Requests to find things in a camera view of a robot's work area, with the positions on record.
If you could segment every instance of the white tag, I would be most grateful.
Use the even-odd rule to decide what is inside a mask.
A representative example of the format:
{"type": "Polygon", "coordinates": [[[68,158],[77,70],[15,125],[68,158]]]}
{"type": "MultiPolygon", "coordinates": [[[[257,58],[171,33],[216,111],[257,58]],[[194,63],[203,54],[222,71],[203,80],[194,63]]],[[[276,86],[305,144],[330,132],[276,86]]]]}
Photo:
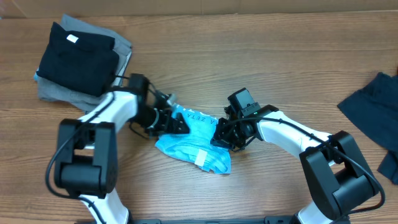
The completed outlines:
{"type": "Polygon", "coordinates": [[[195,165],[202,166],[205,165],[207,152],[199,149],[197,154],[197,159],[195,160],[195,165]]]}
{"type": "Polygon", "coordinates": [[[71,34],[69,34],[68,37],[67,37],[67,40],[69,40],[70,42],[73,42],[73,43],[76,43],[76,41],[78,39],[79,39],[79,37],[71,35],[71,34]]]}

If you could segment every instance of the stack of folded clothes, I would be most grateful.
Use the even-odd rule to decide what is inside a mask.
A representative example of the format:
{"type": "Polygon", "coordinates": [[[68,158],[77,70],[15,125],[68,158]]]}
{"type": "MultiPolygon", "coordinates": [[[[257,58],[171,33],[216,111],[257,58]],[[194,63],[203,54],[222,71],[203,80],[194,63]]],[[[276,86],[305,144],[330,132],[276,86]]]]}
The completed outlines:
{"type": "Polygon", "coordinates": [[[38,97],[91,111],[110,86],[121,85],[131,54],[131,43],[115,31],[64,15],[53,23],[34,77],[38,97]]]}

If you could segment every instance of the wooden table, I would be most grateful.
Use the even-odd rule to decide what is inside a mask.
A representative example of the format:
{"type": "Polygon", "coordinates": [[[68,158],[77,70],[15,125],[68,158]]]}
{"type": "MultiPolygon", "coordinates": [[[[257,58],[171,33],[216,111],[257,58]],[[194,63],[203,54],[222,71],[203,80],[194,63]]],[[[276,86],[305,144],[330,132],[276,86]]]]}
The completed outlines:
{"type": "MultiPolygon", "coordinates": [[[[54,197],[44,185],[59,122],[82,115],[36,95],[32,76],[59,20],[0,21],[0,223],[91,219],[80,202],[54,197]]],[[[262,106],[313,129],[351,133],[387,194],[381,209],[351,219],[396,223],[398,187],[376,171],[386,150],[336,105],[378,71],[396,74],[398,12],[83,20],[129,39],[134,56],[126,73],[145,74],[187,108],[224,116],[226,98],[246,87],[262,106]]],[[[134,218],[262,218],[293,214],[311,201],[300,162],[275,145],[254,141],[231,153],[230,175],[216,175],[162,154],[154,143],[126,127],[118,134],[117,190],[134,218]]]]}

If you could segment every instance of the black mount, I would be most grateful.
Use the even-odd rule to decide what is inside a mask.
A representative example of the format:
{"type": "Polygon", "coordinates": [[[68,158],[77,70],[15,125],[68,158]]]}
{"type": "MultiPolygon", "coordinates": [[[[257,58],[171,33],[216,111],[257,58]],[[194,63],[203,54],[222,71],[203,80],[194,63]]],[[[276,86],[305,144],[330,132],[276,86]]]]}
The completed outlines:
{"type": "Polygon", "coordinates": [[[176,97],[174,94],[163,94],[159,90],[155,90],[155,103],[153,106],[147,105],[147,96],[149,89],[149,80],[141,74],[131,74],[129,88],[133,90],[141,90],[134,93],[140,96],[138,99],[138,110],[132,122],[136,122],[145,129],[145,133],[151,136],[160,134],[188,134],[189,127],[186,124],[181,113],[175,118],[172,117],[170,107],[174,104],[176,97]]]}
{"type": "MultiPolygon", "coordinates": [[[[126,224],[137,224],[137,221],[132,219],[130,210],[128,210],[128,212],[129,212],[129,216],[127,218],[126,224]]],[[[100,223],[97,223],[95,220],[93,220],[93,221],[88,221],[88,222],[75,222],[75,224],[100,224],[100,223]]]]}
{"type": "Polygon", "coordinates": [[[278,111],[278,108],[272,105],[261,108],[246,88],[233,93],[228,97],[228,101],[230,105],[224,108],[228,119],[220,118],[218,120],[216,131],[210,143],[230,150],[236,147],[243,150],[246,140],[250,137],[263,141],[257,130],[258,121],[256,120],[241,121],[234,125],[227,124],[241,118],[262,118],[271,112],[278,111]]]}
{"type": "MultiPolygon", "coordinates": [[[[295,215],[281,215],[281,216],[269,216],[264,219],[264,224],[302,224],[297,216],[295,215]]],[[[341,217],[338,221],[333,224],[351,224],[348,216],[341,217]]]]}
{"type": "MultiPolygon", "coordinates": [[[[58,132],[58,148],[83,123],[64,119],[58,132]]],[[[72,197],[80,194],[105,198],[116,185],[118,177],[118,151],[113,123],[85,125],[63,148],[55,161],[54,181],[72,197]],[[95,144],[94,156],[75,155],[75,149],[95,144]]]]}
{"type": "MultiPolygon", "coordinates": [[[[373,175],[350,134],[340,131],[330,136],[329,143],[373,175]]],[[[369,180],[361,169],[326,146],[307,148],[300,153],[300,160],[311,197],[330,220],[339,219],[379,193],[376,183],[369,180]],[[331,161],[337,164],[344,162],[345,168],[334,174],[329,166],[331,161]]]]}

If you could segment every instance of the blue cloth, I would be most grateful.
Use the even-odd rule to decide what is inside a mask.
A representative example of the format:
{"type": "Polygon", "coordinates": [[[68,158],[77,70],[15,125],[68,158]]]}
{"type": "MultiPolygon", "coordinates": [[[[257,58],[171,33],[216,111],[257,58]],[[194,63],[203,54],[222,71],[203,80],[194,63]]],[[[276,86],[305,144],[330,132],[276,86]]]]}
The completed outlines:
{"type": "Polygon", "coordinates": [[[216,131],[218,120],[199,111],[185,109],[180,105],[173,107],[172,117],[181,113],[190,128],[189,134],[164,134],[159,137],[155,146],[164,154],[187,162],[195,163],[207,172],[212,170],[215,174],[231,173],[231,157],[229,151],[222,147],[210,144],[216,131]],[[203,151],[207,152],[202,166],[203,151]]]}

